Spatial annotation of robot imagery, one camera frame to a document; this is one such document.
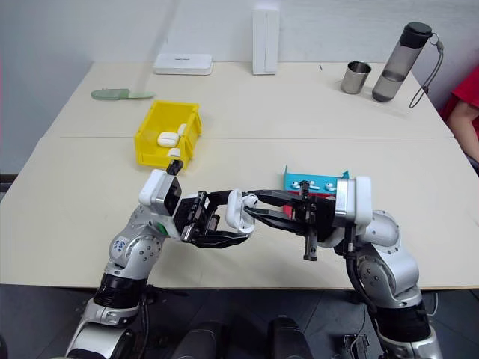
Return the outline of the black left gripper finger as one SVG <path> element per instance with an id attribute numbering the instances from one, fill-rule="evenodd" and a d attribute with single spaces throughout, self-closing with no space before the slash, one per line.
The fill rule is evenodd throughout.
<path id="1" fill-rule="evenodd" d="M 228 203 L 228 198 L 231 190 L 225 191 L 212 191 L 207 194 L 209 205 L 211 206 L 223 206 Z"/>
<path id="2" fill-rule="evenodd" d="M 228 231 L 210 231 L 207 234 L 198 234 L 192 237 L 190 243 L 198 248 L 222 249 L 239 245 L 249 238 L 248 234 Z"/>

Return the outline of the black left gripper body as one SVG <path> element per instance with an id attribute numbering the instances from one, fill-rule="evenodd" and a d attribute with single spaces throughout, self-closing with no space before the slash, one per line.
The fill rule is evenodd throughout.
<path id="1" fill-rule="evenodd" d="M 180 200 L 174 215 L 174 224 L 182 242 L 190 242 L 193 236 L 216 231 L 220 216 L 218 206 L 209 205 L 206 191 Z"/>

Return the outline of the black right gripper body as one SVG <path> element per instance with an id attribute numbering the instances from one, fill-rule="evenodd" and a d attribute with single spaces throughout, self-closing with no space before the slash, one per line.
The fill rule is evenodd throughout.
<path id="1" fill-rule="evenodd" d="M 309 181 L 299 182 L 300 201 L 293 204 L 292 219 L 298 226 L 295 233 L 305 238 L 303 259 L 316 261 L 318 243 L 324 242 L 334 231 L 335 202 L 310 196 L 310 189 Z"/>

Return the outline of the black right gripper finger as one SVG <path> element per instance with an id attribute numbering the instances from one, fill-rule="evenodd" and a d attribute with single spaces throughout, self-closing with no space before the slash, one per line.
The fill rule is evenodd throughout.
<path id="1" fill-rule="evenodd" d="M 283 212 L 251 207 L 246 207 L 245 212 L 269 227 L 295 233 L 296 235 L 306 234 L 307 227 L 303 222 L 293 220 Z"/>
<path id="2" fill-rule="evenodd" d="M 260 202 L 272 206 L 294 206 L 302 202 L 302 197 L 283 190 L 254 190 L 248 194 L 255 195 Z"/>

